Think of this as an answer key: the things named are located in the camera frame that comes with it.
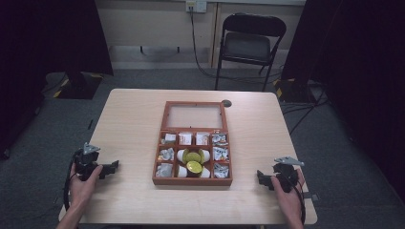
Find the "cluster of green-lidded white cups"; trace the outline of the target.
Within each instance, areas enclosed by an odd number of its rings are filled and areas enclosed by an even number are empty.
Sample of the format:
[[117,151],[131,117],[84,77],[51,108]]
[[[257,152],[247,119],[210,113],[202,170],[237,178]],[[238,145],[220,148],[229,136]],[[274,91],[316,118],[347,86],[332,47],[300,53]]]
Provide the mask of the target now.
[[205,164],[210,160],[210,153],[207,150],[179,150],[177,159],[180,162],[177,177],[210,177],[210,171],[205,167]]

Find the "person's left hand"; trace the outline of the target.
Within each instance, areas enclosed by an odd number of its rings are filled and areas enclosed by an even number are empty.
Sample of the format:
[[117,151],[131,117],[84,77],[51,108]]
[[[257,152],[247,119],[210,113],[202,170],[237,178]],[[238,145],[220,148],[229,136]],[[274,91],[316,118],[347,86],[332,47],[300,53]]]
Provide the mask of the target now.
[[75,172],[75,165],[72,166],[70,172],[70,194],[72,208],[83,210],[87,206],[96,188],[96,182],[102,169],[103,166],[98,165],[92,171],[90,177],[86,181],[82,181]]

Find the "wooden box lid glass pane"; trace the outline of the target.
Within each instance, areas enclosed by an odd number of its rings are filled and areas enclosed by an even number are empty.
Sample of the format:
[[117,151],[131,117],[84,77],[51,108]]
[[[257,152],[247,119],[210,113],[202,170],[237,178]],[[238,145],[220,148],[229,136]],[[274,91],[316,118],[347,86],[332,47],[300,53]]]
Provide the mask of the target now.
[[162,130],[221,130],[227,131],[222,102],[167,101]]

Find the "black yellow-striped stand base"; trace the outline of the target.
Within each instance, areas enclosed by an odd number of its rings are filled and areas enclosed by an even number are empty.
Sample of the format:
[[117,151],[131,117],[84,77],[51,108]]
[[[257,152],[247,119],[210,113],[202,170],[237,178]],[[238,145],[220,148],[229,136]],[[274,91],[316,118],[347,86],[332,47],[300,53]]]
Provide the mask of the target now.
[[281,80],[273,82],[273,86],[278,98],[287,103],[314,103],[316,101],[308,84],[301,84],[295,79]]
[[102,79],[102,75],[98,73],[82,73],[77,81],[72,81],[64,72],[48,73],[42,94],[58,99],[91,100]]

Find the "brown wooden compartment box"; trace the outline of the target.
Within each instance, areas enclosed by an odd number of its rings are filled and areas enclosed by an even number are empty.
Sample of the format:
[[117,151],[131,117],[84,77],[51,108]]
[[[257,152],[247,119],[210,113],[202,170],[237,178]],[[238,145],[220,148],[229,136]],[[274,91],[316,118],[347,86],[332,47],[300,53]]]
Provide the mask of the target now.
[[[208,145],[197,145],[196,144],[196,133],[206,132],[209,133],[209,144]],[[161,144],[160,139],[164,133],[176,134],[177,141],[175,144]],[[192,144],[191,145],[180,145],[179,144],[179,133],[191,133],[192,134]],[[212,144],[212,134],[213,133],[225,133],[228,144],[224,146],[214,146]],[[213,148],[222,147],[228,150],[228,161],[216,161],[213,159]],[[173,160],[158,160],[158,155],[162,149],[174,149],[174,159]],[[179,150],[189,149],[190,151],[198,151],[199,149],[207,150],[210,153],[210,160],[205,164],[205,167],[210,171],[209,178],[202,177],[177,177],[178,166],[180,162],[177,159],[177,152]],[[157,166],[161,163],[171,163],[173,165],[172,176],[171,177],[156,177]],[[214,177],[214,164],[220,163],[222,165],[227,165],[229,167],[229,176],[227,178],[216,178]],[[227,131],[213,130],[160,130],[160,138],[158,141],[157,151],[155,155],[155,163],[153,168],[152,180],[155,185],[188,185],[188,186],[230,186],[232,177],[232,164],[231,164],[231,149],[230,142]]]

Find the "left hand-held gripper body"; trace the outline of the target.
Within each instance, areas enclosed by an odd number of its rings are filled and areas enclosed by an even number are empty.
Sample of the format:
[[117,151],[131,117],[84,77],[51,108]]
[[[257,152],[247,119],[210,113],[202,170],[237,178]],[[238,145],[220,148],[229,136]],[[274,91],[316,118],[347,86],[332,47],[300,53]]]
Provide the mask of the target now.
[[86,181],[98,166],[96,163],[100,148],[85,143],[82,148],[75,152],[75,172],[81,181]]

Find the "dark curtain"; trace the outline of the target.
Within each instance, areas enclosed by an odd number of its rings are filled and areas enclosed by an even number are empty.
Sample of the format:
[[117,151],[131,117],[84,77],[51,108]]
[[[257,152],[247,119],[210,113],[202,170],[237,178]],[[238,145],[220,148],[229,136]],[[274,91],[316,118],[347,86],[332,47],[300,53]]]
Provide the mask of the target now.
[[96,0],[0,0],[0,159],[59,72],[113,73]]
[[283,77],[326,84],[405,200],[405,0],[306,0]]

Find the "silver blue printed packet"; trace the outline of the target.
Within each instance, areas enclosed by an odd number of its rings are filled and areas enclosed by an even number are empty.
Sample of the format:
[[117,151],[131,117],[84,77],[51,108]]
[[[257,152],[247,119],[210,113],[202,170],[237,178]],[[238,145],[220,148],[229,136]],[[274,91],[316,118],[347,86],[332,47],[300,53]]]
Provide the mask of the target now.
[[212,134],[212,144],[214,146],[224,146],[227,145],[227,139],[225,133],[213,133]]
[[228,150],[222,147],[213,148],[213,159],[216,161],[228,161]]
[[214,177],[227,178],[229,176],[229,167],[220,163],[214,164]]

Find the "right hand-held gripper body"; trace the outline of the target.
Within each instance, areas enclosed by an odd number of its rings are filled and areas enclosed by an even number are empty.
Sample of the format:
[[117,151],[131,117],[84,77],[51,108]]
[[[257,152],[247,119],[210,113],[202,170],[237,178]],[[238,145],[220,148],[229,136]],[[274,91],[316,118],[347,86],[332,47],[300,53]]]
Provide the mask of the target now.
[[278,178],[284,192],[289,193],[298,182],[298,173],[294,165],[304,166],[305,163],[291,156],[275,158],[273,171]]

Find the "white wall socket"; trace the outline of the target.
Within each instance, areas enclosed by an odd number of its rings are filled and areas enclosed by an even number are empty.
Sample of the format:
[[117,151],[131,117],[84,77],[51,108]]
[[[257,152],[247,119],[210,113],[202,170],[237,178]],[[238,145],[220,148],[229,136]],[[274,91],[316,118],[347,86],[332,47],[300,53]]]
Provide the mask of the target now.
[[203,0],[186,0],[185,10],[187,12],[206,13],[207,2]]

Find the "silver grey packet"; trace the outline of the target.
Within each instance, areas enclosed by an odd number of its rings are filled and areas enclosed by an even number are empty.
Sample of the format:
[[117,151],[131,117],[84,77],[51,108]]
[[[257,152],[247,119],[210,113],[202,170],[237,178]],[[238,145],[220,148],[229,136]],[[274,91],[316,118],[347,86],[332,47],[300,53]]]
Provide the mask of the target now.
[[171,177],[173,165],[171,163],[161,163],[157,166],[156,177]]
[[162,149],[159,152],[158,160],[173,160],[174,159],[174,149]]
[[175,144],[176,141],[177,141],[177,135],[170,134],[170,133],[164,133],[160,139],[161,144]]

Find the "black folding chair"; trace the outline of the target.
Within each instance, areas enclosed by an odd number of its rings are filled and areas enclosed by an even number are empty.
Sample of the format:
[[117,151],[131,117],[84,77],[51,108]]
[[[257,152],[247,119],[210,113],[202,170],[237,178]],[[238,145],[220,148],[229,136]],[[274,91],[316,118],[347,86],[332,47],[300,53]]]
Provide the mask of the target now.
[[242,12],[227,16],[222,26],[215,89],[218,89],[221,78],[222,62],[229,61],[261,66],[259,73],[267,67],[264,91],[286,31],[285,22],[275,16]]

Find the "person's right hand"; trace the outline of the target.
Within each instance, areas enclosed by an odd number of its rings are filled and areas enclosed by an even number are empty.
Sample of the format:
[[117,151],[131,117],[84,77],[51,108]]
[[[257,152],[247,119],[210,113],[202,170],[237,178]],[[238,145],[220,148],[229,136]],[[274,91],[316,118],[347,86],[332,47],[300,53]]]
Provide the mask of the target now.
[[301,192],[305,184],[305,180],[300,169],[297,169],[298,181],[295,189],[286,193],[276,177],[271,179],[277,197],[280,209],[289,221],[301,221],[302,211],[301,202],[303,201]]

